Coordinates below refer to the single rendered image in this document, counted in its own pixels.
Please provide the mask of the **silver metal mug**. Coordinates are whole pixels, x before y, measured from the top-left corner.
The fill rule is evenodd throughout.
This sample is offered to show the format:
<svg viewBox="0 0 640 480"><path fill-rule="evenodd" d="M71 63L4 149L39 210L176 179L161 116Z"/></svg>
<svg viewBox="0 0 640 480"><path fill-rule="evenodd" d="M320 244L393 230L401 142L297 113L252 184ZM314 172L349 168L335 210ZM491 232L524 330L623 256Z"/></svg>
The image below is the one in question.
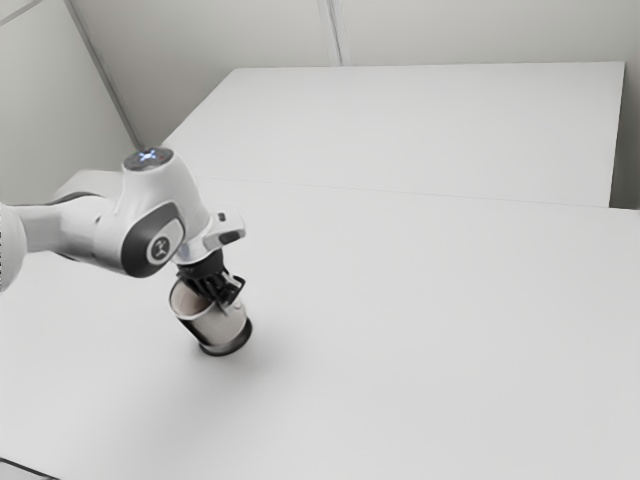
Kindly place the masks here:
<svg viewBox="0 0 640 480"><path fill-rule="evenodd" d="M177 280L169 294L169 306L206 355L230 355L240 350L251 337L253 326L240 300L220 307L195 293L182 280Z"/></svg>

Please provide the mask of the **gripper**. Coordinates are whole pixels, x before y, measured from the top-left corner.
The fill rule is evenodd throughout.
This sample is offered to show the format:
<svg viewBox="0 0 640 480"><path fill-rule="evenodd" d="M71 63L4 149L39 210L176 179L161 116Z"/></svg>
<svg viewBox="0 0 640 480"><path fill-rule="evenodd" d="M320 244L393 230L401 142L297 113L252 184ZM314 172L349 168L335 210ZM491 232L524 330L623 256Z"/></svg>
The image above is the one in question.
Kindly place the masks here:
<svg viewBox="0 0 640 480"><path fill-rule="evenodd" d="M246 280L231 275L224 265L222 252L212 252L206 258L178 266L178 276L202 296L214 296L219 304L233 304Z"/></svg>

